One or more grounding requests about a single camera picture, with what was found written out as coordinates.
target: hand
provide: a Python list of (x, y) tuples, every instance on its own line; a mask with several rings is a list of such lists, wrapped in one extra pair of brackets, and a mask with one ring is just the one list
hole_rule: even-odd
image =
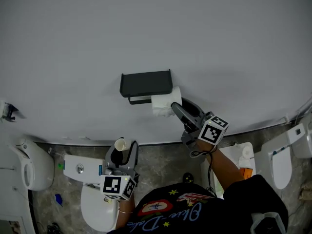
[(198, 147), (198, 149), (201, 151), (201, 152), (203, 152), (203, 151), (211, 151), (212, 149), (213, 149), (213, 145), (212, 144), (210, 144), (210, 143), (208, 143), (208, 142), (205, 142), (205, 141), (203, 141), (203, 140), (201, 140), (201, 139), (198, 139), (197, 141), (196, 141), (196, 145), (197, 145), (197, 147)]

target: bracelet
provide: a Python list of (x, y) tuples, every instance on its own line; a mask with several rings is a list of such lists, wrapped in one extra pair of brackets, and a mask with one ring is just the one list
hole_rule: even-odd
[(121, 213), (125, 213), (125, 214), (131, 214), (131, 213), (133, 213), (133, 212), (130, 212), (130, 213), (127, 213), (127, 212), (123, 212), (123, 211), (121, 211), (120, 209), (118, 209)]

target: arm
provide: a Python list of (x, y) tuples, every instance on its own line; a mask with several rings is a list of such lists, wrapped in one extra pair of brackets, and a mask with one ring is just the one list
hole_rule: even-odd
[(134, 194), (131, 195), (131, 198), (129, 200), (121, 200), (119, 203), (119, 213), (118, 213), (118, 218), (117, 218), (117, 223), (116, 223), (116, 230), (124, 227), (126, 223), (128, 222), (131, 213), (135, 209), (135, 197)]
[[(214, 147), (213, 145), (200, 139), (198, 139), (196, 143), (200, 151), (210, 151)], [(212, 170), (224, 190), (226, 190), (234, 182), (244, 180), (244, 177), (239, 172), (239, 169), (235, 166), (235, 164), (223, 153), (221, 153), (219, 149), (212, 153), (212, 157)], [(209, 155), (207, 155), (207, 160), (209, 163), (211, 162)]]

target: toilet tank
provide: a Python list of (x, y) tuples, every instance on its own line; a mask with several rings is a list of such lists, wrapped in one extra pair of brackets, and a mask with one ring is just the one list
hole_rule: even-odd
[(64, 175), (88, 184), (100, 184), (105, 160), (75, 155), (65, 155)]

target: toilet lid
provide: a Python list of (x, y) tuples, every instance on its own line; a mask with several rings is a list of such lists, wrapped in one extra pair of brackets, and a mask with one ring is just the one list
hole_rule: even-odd
[(285, 188), (292, 177), (292, 161), (290, 147), (285, 148), (272, 157), (272, 171), (275, 186)]
[(86, 223), (99, 232), (115, 229), (118, 216), (118, 202), (104, 201), (99, 189), (83, 185), (81, 191), (81, 212)]

